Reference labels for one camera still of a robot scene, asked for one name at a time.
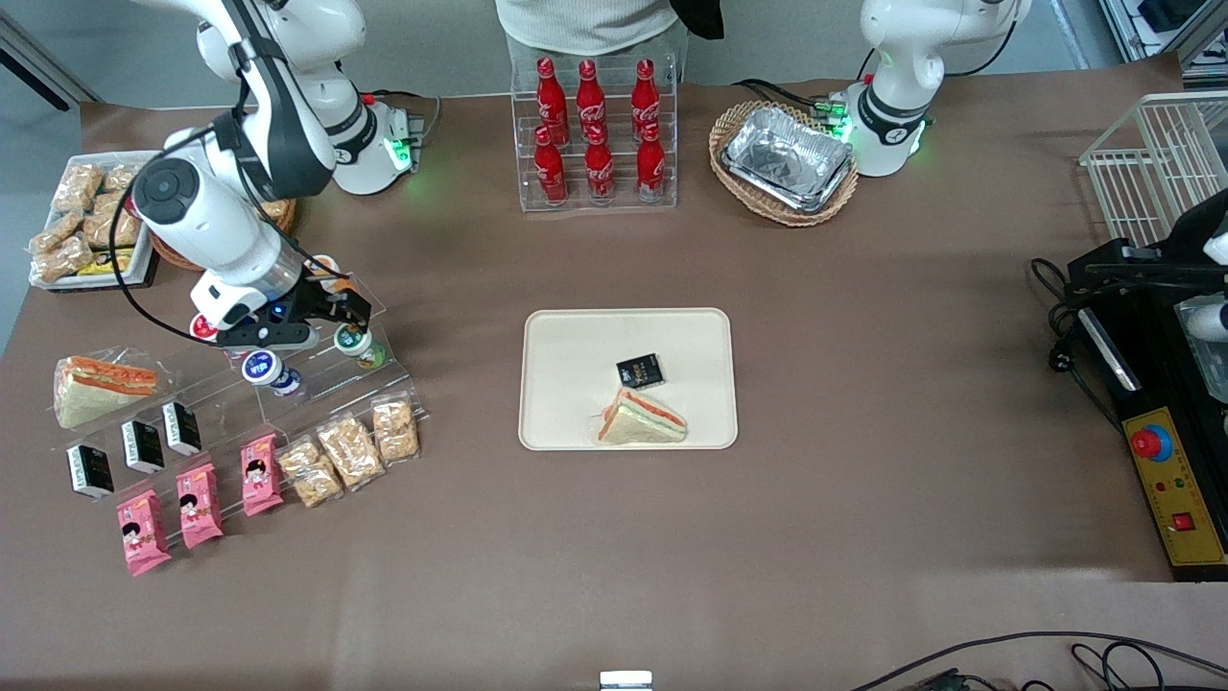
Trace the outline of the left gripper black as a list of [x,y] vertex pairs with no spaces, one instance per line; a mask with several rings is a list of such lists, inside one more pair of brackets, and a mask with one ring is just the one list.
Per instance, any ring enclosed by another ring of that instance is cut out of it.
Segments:
[[1227,188],[1180,215],[1154,248],[1117,247],[1117,263],[1089,263],[1084,275],[1097,287],[1187,288],[1183,280],[1226,280]]

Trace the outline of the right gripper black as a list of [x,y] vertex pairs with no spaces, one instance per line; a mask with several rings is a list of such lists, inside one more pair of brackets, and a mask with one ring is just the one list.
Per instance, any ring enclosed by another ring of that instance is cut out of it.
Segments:
[[263,306],[251,306],[251,295],[228,307],[215,342],[223,349],[312,349],[319,333],[312,319],[368,326],[371,303],[355,288],[332,293],[316,272],[305,272],[305,288]]

